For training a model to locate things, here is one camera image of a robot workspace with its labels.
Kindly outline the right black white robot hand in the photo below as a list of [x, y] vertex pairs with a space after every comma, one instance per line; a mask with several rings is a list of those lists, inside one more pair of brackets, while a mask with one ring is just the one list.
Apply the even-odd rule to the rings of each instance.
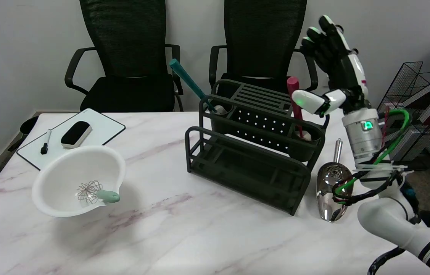
[[343, 28], [327, 15], [318, 20], [319, 28], [309, 27], [300, 51], [313, 59], [329, 78], [329, 91], [316, 95], [304, 89], [291, 94], [292, 101], [305, 111], [324, 117], [337, 108], [344, 115], [366, 108], [368, 87], [358, 50], [349, 47]]

